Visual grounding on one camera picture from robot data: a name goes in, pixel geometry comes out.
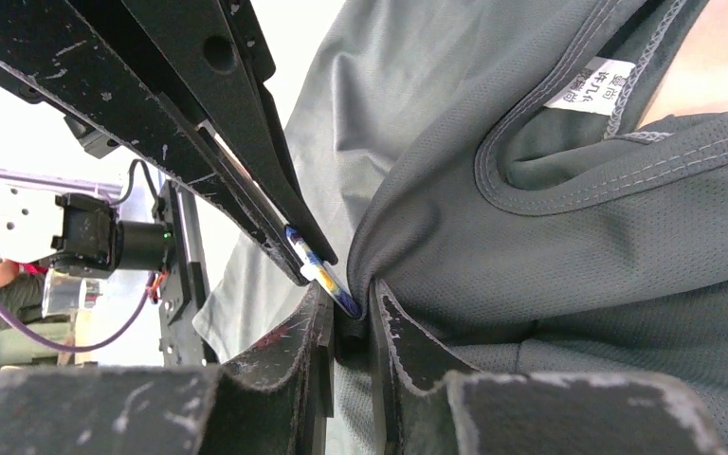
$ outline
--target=seam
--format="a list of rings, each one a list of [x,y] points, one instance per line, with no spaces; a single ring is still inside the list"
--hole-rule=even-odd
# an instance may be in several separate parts
[[[644,166],[643,168],[641,168],[638,171],[635,171],[633,173],[628,173],[628,174],[625,174],[625,175],[621,175],[621,176],[618,176],[618,177],[614,177],[612,179],[609,179],[609,180],[606,180],[604,182],[601,182],[601,183],[599,183],[597,185],[593,185],[593,186],[588,187],[588,188],[583,188],[583,189],[581,189],[579,191],[574,191],[574,192],[571,192],[569,194],[561,194],[561,195],[559,195],[557,197],[552,197],[550,199],[546,199],[546,200],[542,200],[542,201],[524,201],[522,199],[517,199],[517,198],[514,198],[514,197],[508,197],[508,196],[504,196],[503,199],[510,200],[510,201],[514,201],[514,202],[519,202],[519,203],[523,203],[523,204],[528,204],[528,205],[545,205],[545,204],[550,204],[550,203],[556,202],[556,201],[558,201],[560,199],[567,199],[569,197],[576,196],[576,195],[581,194],[583,192],[597,190],[597,189],[599,189],[601,187],[606,187],[609,184],[617,183],[617,182],[620,182],[622,180],[626,180],[626,179],[631,178],[631,177],[633,177],[633,176],[635,176],[635,175],[637,175],[639,173],[644,173],[644,172],[646,172],[648,170],[651,170],[651,169],[654,169],[654,168],[663,166],[664,164],[668,164],[671,161],[674,161],[674,160],[677,160],[677,159],[681,159],[681,158],[685,158],[687,156],[691,156],[692,154],[695,154],[696,152],[701,152],[702,150],[709,149],[710,147],[719,145],[719,144],[724,143],[724,142],[728,142],[728,137],[726,137],[724,139],[717,140],[715,142],[711,142],[711,143],[709,143],[707,145],[703,145],[703,146],[699,147],[698,149],[690,150],[688,152],[685,152],[684,154],[674,155],[674,156],[671,156],[670,158],[660,160],[660,161],[658,161],[656,163],[648,164],[648,165]],[[723,156],[723,155],[728,155],[728,153],[721,154],[721,155],[716,155],[716,156],[712,156],[712,157],[719,157],[719,156]],[[681,166],[681,167],[678,167],[678,168],[674,168],[669,173],[673,173],[674,171],[677,171],[679,168],[684,168],[686,166],[687,165]],[[651,181],[651,180],[653,180],[653,178],[649,178],[649,179],[644,180],[644,181],[647,182],[647,181]]]
[[[620,137],[630,137],[633,139],[641,139],[646,142],[660,142],[663,139],[667,139],[669,137],[673,136],[671,133],[661,133],[657,131],[636,131],[633,133],[626,133],[625,135],[620,135]],[[613,139],[618,136],[611,136],[608,137],[608,139]]]
[[[593,36],[598,32],[598,30],[601,28],[602,25],[604,25],[605,22],[609,20],[609,18],[612,16],[612,12],[615,11],[616,8],[621,4],[621,2],[616,1],[615,4],[612,6],[608,14],[604,17],[604,19],[601,20],[601,22],[598,23],[598,25],[595,27],[595,29],[592,31],[590,35],[583,35],[578,43],[577,46],[575,46],[571,51],[568,52],[567,58],[571,58],[571,55],[573,52],[576,52],[575,56],[571,59],[571,61],[568,64],[565,64],[561,66],[554,75],[548,80],[548,82],[543,85],[543,88],[537,92],[536,95],[533,97],[527,99],[524,101],[521,105],[521,107],[518,111],[515,111],[514,114],[512,114],[500,127],[500,129],[495,133],[495,135],[490,139],[490,141],[487,143],[487,145],[482,149],[482,152],[486,154],[486,157],[482,159],[480,162],[480,171],[479,176],[480,180],[482,181],[482,186],[487,190],[487,193],[490,195],[491,198],[497,199],[499,190],[495,186],[495,183],[492,181],[492,178],[490,177],[489,170],[493,165],[493,162],[495,160],[494,154],[490,153],[490,149],[492,149],[493,145],[495,145],[496,141],[501,137],[504,131],[509,127],[510,124],[512,124],[513,121],[515,121],[516,118],[522,116],[526,112],[529,111],[529,109],[534,106],[539,100],[541,100],[543,97],[545,97],[550,91],[551,87],[553,85],[556,85],[557,83],[561,82],[562,74],[567,74],[573,66],[576,64],[576,61],[582,56],[585,49],[587,48],[586,42],[588,42],[590,39],[592,39]],[[598,11],[598,14],[596,17],[591,21],[590,25],[588,27],[593,27],[595,23],[601,18],[601,14],[604,12],[604,10],[610,5],[610,3],[605,3],[603,7]],[[486,181],[486,183],[489,185],[487,188],[483,183]]]
[[[615,136],[618,130],[621,128],[621,119],[627,109],[627,101],[632,96],[632,92],[635,89],[644,71],[648,68],[648,64],[651,63],[651,58],[654,57],[654,53],[657,52],[657,48],[660,47],[660,43],[663,42],[663,37],[671,28],[671,24],[674,23],[674,19],[683,9],[685,0],[676,0],[671,4],[671,8],[665,13],[663,19],[654,29],[651,37],[648,40],[648,44],[644,47],[641,56],[638,59],[635,67],[632,68],[632,72],[627,79],[627,83],[624,84],[624,88],[621,90],[621,96],[615,102],[615,107],[612,109],[610,119],[607,121],[607,129],[604,132],[604,139]]]
[[[520,373],[520,350],[523,349],[523,341],[518,343],[518,351],[515,353],[515,362],[513,362],[511,374]]]
[[[627,135],[623,135],[623,136],[613,136],[613,137],[610,137],[609,139],[607,139],[607,140],[605,140],[603,142],[609,142],[611,140],[622,140],[622,141],[625,141],[625,142],[631,142],[633,144],[639,144],[639,145],[651,145],[653,143],[650,140],[640,139],[638,137],[629,137]]]
[[[683,164],[681,166],[677,166],[676,168],[669,169],[668,171],[659,173],[659,174],[654,175],[654,176],[651,176],[649,178],[635,180],[632,183],[627,183],[625,185],[621,185],[620,187],[616,187],[616,188],[612,188],[610,190],[606,190],[606,191],[599,192],[599,193],[597,193],[597,194],[595,194],[593,196],[586,197],[584,199],[577,199],[575,201],[572,201],[572,202],[569,202],[569,203],[566,203],[566,204],[560,204],[558,206],[537,207],[537,208],[534,208],[534,209],[537,209],[537,210],[540,210],[540,209],[562,209],[564,207],[574,206],[576,204],[581,204],[581,203],[584,203],[584,202],[587,202],[587,201],[591,201],[592,199],[597,199],[597,198],[599,198],[599,197],[601,197],[601,196],[603,196],[605,194],[609,194],[611,192],[620,191],[620,190],[623,190],[623,189],[626,189],[626,188],[630,188],[630,187],[634,187],[634,186],[637,186],[637,185],[642,185],[644,183],[648,183],[648,182],[651,182],[653,180],[657,180],[658,178],[662,178],[662,177],[664,177],[666,175],[669,175],[670,173],[675,173],[676,171],[683,170],[683,169],[685,169],[685,168],[687,168],[689,166],[694,166],[694,165],[697,165],[697,164],[701,164],[701,163],[704,163],[705,161],[710,161],[712,159],[721,158],[721,157],[724,157],[724,156],[727,156],[727,155],[728,155],[728,152],[724,152],[723,154],[718,154],[718,155],[707,156],[705,158],[698,159],[696,161],[691,161],[691,162],[686,163],[686,164]],[[505,205],[507,207],[511,207],[511,208],[514,208],[514,209],[523,209],[523,206],[512,206],[511,204],[505,204]]]

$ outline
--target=gray stitching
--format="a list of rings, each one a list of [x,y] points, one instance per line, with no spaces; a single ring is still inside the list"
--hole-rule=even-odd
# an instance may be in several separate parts
[[[610,114],[610,120],[607,122],[607,130],[604,132],[604,139],[609,139],[610,137],[615,136],[621,128],[621,118],[627,109],[627,101],[629,100],[629,97],[631,97],[635,85],[637,85],[640,77],[643,75],[643,72],[648,67],[648,64],[651,62],[651,58],[654,56],[654,52],[656,52],[657,48],[660,47],[660,43],[663,41],[665,33],[671,27],[671,24],[674,22],[677,14],[679,14],[683,9],[684,4],[685,0],[676,0],[673,4],[671,4],[671,8],[665,13],[665,16],[663,16],[663,19],[660,21],[660,24],[657,25],[657,28],[654,29],[654,33],[651,34],[651,38],[649,38],[648,44],[641,53],[638,63],[634,68],[632,68],[632,72],[627,78],[627,83],[624,84],[624,88],[621,90],[621,96],[618,97],[618,100],[615,102],[615,107],[612,109],[612,113]]]
[[[709,149],[710,147],[713,147],[713,146],[719,145],[719,144],[721,144],[721,143],[723,143],[723,142],[727,142],[727,141],[728,141],[728,137],[727,137],[727,138],[724,138],[724,139],[721,139],[721,140],[717,140],[717,141],[715,141],[715,142],[711,142],[711,143],[709,143],[709,144],[707,144],[707,145],[703,145],[703,146],[699,147],[698,149],[694,149],[694,150],[691,150],[691,151],[685,152],[685,153],[684,153],[684,154],[682,154],[682,155],[674,155],[674,156],[671,156],[670,158],[667,158],[667,159],[664,159],[664,160],[658,161],[658,162],[656,162],[656,163],[654,163],[654,164],[649,164],[649,165],[646,165],[646,166],[644,166],[643,168],[641,168],[640,170],[638,170],[638,171],[635,171],[635,172],[633,172],[633,173],[628,173],[628,174],[626,174],[626,175],[621,175],[621,176],[619,176],[619,177],[615,177],[615,178],[612,178],[612,179],[610,179],[610,180],[604,181],[604,182],[602,182],[602,183],[599,183],[599,184],[597,184],[597,185],[593,185],[592,187],[589,187],[589,188],[584,188],[584,189],[582,189],[582,190],[579,190],[579,191],[575,191],[575,192],[572,192],[572,193],[570,193],[570,194],[562,194],[562,195],[559,195],[559,196],[557,196],[557,197],[553,197],[553,198],[551,198],[551,199],[546,199],[546,200],[543,200],[543,201],[523,201],[523,200],[521,200],[521,199],[517,199],[517,198],[513,198],[513,197],[508,197],[508,196],[504,196],[504,199],[506,199],[506,200],[510,200],[510,201],[514,201],[514,202],[518,202],[518,203],[521,203],[521,204],[528,204],[529,206],[533,206],[533,205],[545,205],[545,204],[550,204],[550,203],[552,203],[552,202],[556,202],[556,201],[558,201],[558,200],[560,200],[560,199],[566,199],[566,198],[569,198],[569,197],[572,197],[572,196],[576,196],[577,194],[581,194],[582,192],[587,192],[587,191],[593,191],[593,190],[597,190],[597,189],[599,189],[599,188],[601,188],[601,187],[606,187],[607,185],[609,185],[609,184],[611,184],[611,183],[617,183],[617,182],[620,182],[620,181],[626,180],[626,179],[628,179],[628,178],[630,178],[630,177],[633,177],[633,176],[635,176],[635,175],[637,175],[637,174],[639,174],[639,173],[644,173],[644,172],[646,172],[646,171],[648,171],[648,170],[650,170],[650,169],[653,169],[653,168],[657,168],[657,167],[663,166],[664,164],[670,163],[671,161],[674,161],[674,160],[676,160],[676,159],[681,159],[681,158],[685,158],[686,156],[690,156],[690,155],[692,155],[692,154],[694,154],[694,153],[696,153],[696,152],[700,152],[700,151],[702,151],[702,150],[706,150],[706,149]],[[725,154],[721,154],[721,155],[715,155],[715,156],[713,156],[713,157],[719,157],[719,156],[724,156],[724,155],[728,155],[728,153],[725,153]],[[668,173],[673,173],[674,171],[676,171],[676,170],[678,170],[678,169],[680,169],[680,168],[684,168],[684,167],[686,167],[686,166],[690,166],[690,165],[693,165],[693,164],[696,164],[696,163],[695,163],[695,162],[693,162],[693,163],[688,163],[688,164],[686,164],[685,166],[681,166],[681,167],[678,167],[678,168],[674,168],[673,170],[671,170],[671,171],[670,171],[670,172],[668,172]],[[651,180],[653,180],[653,179],[647,179],[647,180],[639,181],[638,183],[648,182],[648,181],[651,181]],[[606,194],[607,192],[617,191],[617,190],[620,190],[620,189],[622,189],[622,188],[626,188],[626,187],[629,187],[629,186],[631,186],[631,185],[625,185],[625,186],[622,186],[622,187],[620,187],[620,188],[618,188],[618,189],[612,189],[612,190],[608,190],[608,191],[606,191],[606,192],[604,192],[604,193],[602,193],[602,194]],[[552,209],[556,209],[556,208],[559,208],[559,207],[566,207],[566,206],[568,206],[568,205],[572,205],[572,204],[566,204],[566,205],[564,205],[564,206],[556,206],[556,207],[554,207],[554,208],[552,208]],[[522,207],[523,207],[523,205],[520,205],[520,206],[513,206],[513,205],[509,205],[509,204],[507,204],[507,206],[508,206],[508,207],[514,207],[514,208],[516,208],[516,209],[519,209],[519,208],[522,208]]]
[[[515,111],[515,114],[512,114],[500,127],[500,129],[495,133],[493,138],[489,141],[489,143],[486,145],[485,148],[483,148],[483,153],[486,155],[486,157],[482,160],[482,163],[480,165],[481,171],[479,172],[480,180],[482,181],[482,186],[487,190],[489,195],[493,198],[499,197],[499,190],[495,186],[495,183],[492,181],[492,178],[490,176],[489,170],[492,167],[493,161],[496,159],[494,154],[489,153],[490,149],[492,149],[493,145],[495,145],[495,142],[498,140],[499,137],[501,137],[501,134],[503,134],[504,131],[509,127],[509,125],[518,117],[528,112],[531,107],[537,103],[542,97],[545,97],[546,95],[550,94],[550,89],[552,85],[555,85],[561,81],[561,75],[563,73],[568,73],[573,68],[573,65],[576,64],[576,61],[581,57],[581,55],[584,53],[585,49],[587,48],[587,45],[582,45],[584,42],[588,42],[595,34],[598,32],[598,30],[601,28],[601,26],[609,20],[609,18],[612,15],[612,12],[615,11],[616,8],[621,4],[621,2],[615,2],[615,4],[612,6],[610,11],[608,12],[607,16],[604,17],[604,19],[601,20],[600,23],[598,23],[597,27],[592,31],[590,35],[583,35],[577,44],[577,46],[581,46],[581,49],[576,53],[576,55],[573,57],[573,59],[570,61],[570,63],[567,66],[563,66],[559,68],[554,75],[552,75],[551,79],[546,82],[546,84],[543,86],[543,88],[537,92],[537,94],[534,97],[531,97],[527,99],[527,101],[524,101],[522,103],[523,107],[521,107],[518,111]],[[610,5],[610,2],[606,3],[601,9],[598,11],[598,14],[595,18],[591,21],[590,25],[588,27],[592,27],[596,21],[601,17],[601,14],[604,12],[604,10]],[[568,52],[567,57],[570,57],[572,52],[575,52],[577,49],[577,46],[575,46],[571,51]],[[489,184],[489,188],[485,187],[483,185],[484,180],[486,180],[486,183]]]
[[[614,136],[614,137],[629,137],[631,139],[641,139],[648,142],[660,142],[663,139],[671,137],[671,133],[661,133],[659,131],[635,131],[633,133],[626,133],[625,135]]]
[[[534,208],[534,209],[535,210],[562,209],[564,207],[575,206],[575,205],[581,204],[583,202],[591,201],[592,199],[597,199],[597,198],[599,198],[599,197],[601,197],[601,196],[603,196],[605,194],[609,194],[611,192],[620,191],[620,190],[623,190],[625,188],[630,188],[630,187],[634,187],[634,186],[637,186],[637,185],[642,185],[644,183],[651,182],[652,180],[657,180],[658,178],[661,178],[661,177],[664,177],[666,175],[669,175],[670,173],[675,173],[676,171],[680,171],[682,169],[685,169],[685,168],[687,168],[689,166],[694,166],[694,165],[697,165],[697,164],[701,164],[701,163],[703,163],[705,161],[710,161],[712,159],[721,158],[721,157],[727,156],[727,155],[728,155],[728,152],[724,152],[723,154],[718,154],[718,155],[707,156],[706,158],[698,159],[696,161],[691,161],[689,163],[683,164],[681,166],[677,166],[676,168],[669,169],[668,171],[664,171],[662,173],[659,173],[657,175],[651,176],[649,178],[635,180],[632,183],[627,183],[625,185],[621,185],[620,187],[616,187],[616,188],[612,188],[612,189],[609,189],[609,190],[606,190],[606,191],[599,192],[599,193],[597,193],[597,194],[595,194],[593,196],[586,197],[584,199],[577,199],[575,201],[572,201],[572,202],[569,202],[569,203],[566,203],[566,204],[560,204],[558,206],[537,207],[537,208]],[[514,209],[523,209],[523,206],[513,206],[513,205],[510,205],[510,204],[506,204],[506,207],[511,207],[511,208],[514,208]]]

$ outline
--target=screw hole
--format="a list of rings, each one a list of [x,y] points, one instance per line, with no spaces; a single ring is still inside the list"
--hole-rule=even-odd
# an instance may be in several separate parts
[[[18,96],[32,103],[43,98],[43,95],[38,92],[37,89],[26,84],[22,84],[18,87]]]
[[[211,36],[205,40],[202,52],[210,67],[220,73],[230,72],[235,65],[233,45],[221,36]]]

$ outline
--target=wire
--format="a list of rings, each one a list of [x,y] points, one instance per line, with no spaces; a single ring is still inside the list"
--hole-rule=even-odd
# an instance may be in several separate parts
[[[115,207],[121,205],[130,198],[130,194],[133,193],[133,186],[135,185],[136,167],[138,164],[140,164],[140,167],[143,170],[143,176],[146,177],[146,184],[149,186],[149,192],[152,194],[152,197],[157,195],[157,188],[155,187],[155,183],[152,181],[152,175],[149,172],[149,165],[147,165],[146,161],[142,159],[134,159],[130,163],[129,171],[127,171],[127,191],[119,199],[111,202],[111,206]]]
[[[18,332],[26,335],[27,337],[31,338],[33,341],[36,341],[44,346],[46,346],[49,349],[53,349],[55,351],[61,351],[64,353],[89,353],[91,351],[96,351],[97,349],[103,348],[107,346],[108,344],[112,343],[118,337],[124,335],[124,332],[127,331],[127,329],[130,328],[130,326],[133,324],[133,322],[136,321],[138,315],[140,314],[141,310],[143,309],[144,304],[146,303],[146,299],[149,296],[149,293],[147,291],[147,288],[151,286],[155,282],[155,273],[150,272],[149,274],[149,280],[146,283],[146,286],[144,286],[143,296],[140,299],[140,302],[138,303],[138,306],[136,308],[136,311],[130,316],[129,319],[127,319],[126,322],[124,322],[124,325],[121,326],[114,334],[111,336],[105,338],[103,341],[100,341],[96,344],[92,344],[90,346],[66,346],[64,344],[56,343],[50,339],[46,339],[45,337],[42,337],[39,334],[36,334],[32,331],[32,329],[28,328],[23,322],[21,322],[20,319],[15,317],[6,306],[4,306],[4,303],[0,301],[0,317],[4,320],[7,324],[9,324],[10,327],[17,330]]]
[[[166,276],[169,275],[165,270],[157,274],[157,278],[152,282],[152,285],[147,287],[147,292],[149,294],[149,298],[152,299],[154,303],[158,303],[160,301],[160,284],[163,283],[163,279],[166,278]]]

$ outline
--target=black metal arm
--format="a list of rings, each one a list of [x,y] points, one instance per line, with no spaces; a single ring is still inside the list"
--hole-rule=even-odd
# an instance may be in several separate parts
[[[305,284],[284,222],[337,257],[302,200],[264,87],[273,73],[248,1],[0,4],[0,85],[66,112],[88,144],[84,125],[147,158]]]

